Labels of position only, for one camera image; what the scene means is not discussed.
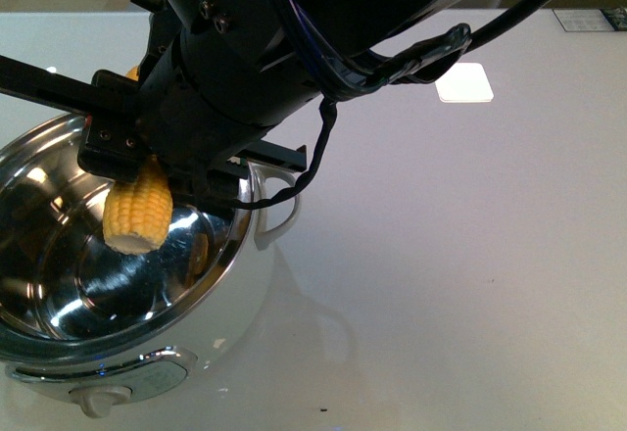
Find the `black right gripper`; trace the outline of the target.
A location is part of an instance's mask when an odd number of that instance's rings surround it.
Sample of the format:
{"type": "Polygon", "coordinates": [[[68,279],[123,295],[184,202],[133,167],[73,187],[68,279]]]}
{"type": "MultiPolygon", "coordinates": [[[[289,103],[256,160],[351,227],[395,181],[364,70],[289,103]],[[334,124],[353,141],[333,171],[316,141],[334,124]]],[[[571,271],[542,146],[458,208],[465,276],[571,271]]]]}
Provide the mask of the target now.
{"type": "Polygon", "coordinates": [[[99,70],[86,83],[6,57],[1,90],[84,116],[77,162],[89,173],[130,183],[154,155],[176,193],[234,206],[245,161],[297,172],[286,189],[262,198],[273,206],[300,194],[319,169],[321,145],[307,155],[267,143],[265,136],[318,95],[323,57],[296,17],[255,60],[252,50],[252,42],[232,42],[222,18],[191,30],[173,12],[161,11],[151,19],[137,81],[99,70]]]}

